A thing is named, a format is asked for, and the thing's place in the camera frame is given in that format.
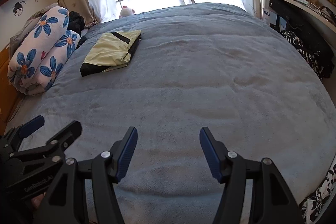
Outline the person's left hand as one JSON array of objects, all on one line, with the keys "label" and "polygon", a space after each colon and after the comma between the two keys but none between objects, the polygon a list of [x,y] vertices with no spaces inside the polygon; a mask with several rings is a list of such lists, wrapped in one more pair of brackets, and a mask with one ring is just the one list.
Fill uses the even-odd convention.
[{"label": "person's left hand", "polygon": [[38,208],[41,205],[42,200],[45,197],[45,193],[40,194],[34,198],[31,199],[31,202],[35,208]]}]

